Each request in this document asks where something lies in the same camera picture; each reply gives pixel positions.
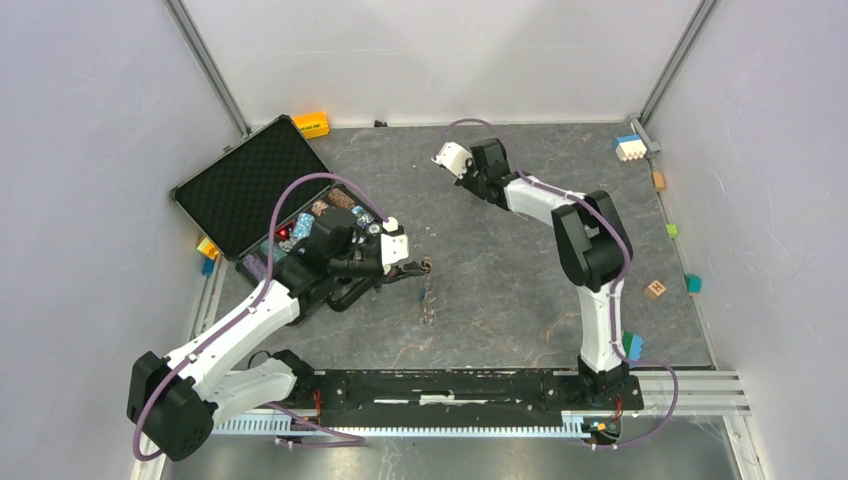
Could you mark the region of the large metal keyring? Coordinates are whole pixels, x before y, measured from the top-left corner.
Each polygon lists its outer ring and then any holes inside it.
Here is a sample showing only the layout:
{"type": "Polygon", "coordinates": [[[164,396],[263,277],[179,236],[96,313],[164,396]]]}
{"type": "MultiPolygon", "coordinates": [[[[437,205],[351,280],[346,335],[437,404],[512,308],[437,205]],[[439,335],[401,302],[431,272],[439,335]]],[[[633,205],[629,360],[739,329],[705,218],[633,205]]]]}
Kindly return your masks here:
{"type": "Polygon", "coordinates": [[[426,257],[422,261],[422,267],[424,269],[424,275],[422,280],[422,290],[420,295],[420,301],[422,305],[422,318],[421,325],[425,327],[429,327],[433,324],[435,319],[435,313],[433,307],[431,305],[433,301],[433,287],[432,287],[432,260],[429,257],[426,257]]]}

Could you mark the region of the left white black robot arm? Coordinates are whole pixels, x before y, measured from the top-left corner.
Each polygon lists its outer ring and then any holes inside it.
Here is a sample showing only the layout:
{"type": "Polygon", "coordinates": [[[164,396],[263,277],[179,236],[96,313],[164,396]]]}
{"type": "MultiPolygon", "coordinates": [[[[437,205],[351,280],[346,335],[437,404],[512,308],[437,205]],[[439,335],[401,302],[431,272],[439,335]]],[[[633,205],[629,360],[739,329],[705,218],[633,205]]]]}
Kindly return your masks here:
{"type": "Polygon", "coordinates": [[[306,405],[313,379],[281,356],[239,373],[233,367],[313,306],[326,303],[344,311],[365,291],[429,273],[430,260],[414,262],[409,250],[394,217],[360,226],[349,210],[330,208],[319,215],[223,319],[164,356],[148,351],[134,362],[127,416],[135,425],[136,459],[183,460],[214,427],[250,409],[281,400],[290,407],[306,405]]]}

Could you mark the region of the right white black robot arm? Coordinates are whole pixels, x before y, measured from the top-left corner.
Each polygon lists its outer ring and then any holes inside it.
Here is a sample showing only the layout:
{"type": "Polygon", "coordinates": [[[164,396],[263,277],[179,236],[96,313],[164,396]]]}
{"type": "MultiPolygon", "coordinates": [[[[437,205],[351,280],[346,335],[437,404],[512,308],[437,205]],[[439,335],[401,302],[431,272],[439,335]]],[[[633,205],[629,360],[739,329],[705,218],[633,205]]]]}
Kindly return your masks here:
{"type": "Polygon", "coordinates": [[[623,278],[632,246],[610,195],[563,190],[514,169],[498,139],[471,148],[447,142],[433,160],[478,198],[552,228],[560,266],[580,302],[580,400],[591,408],[642,407],[641,389],[620,337],[623,278]]]}

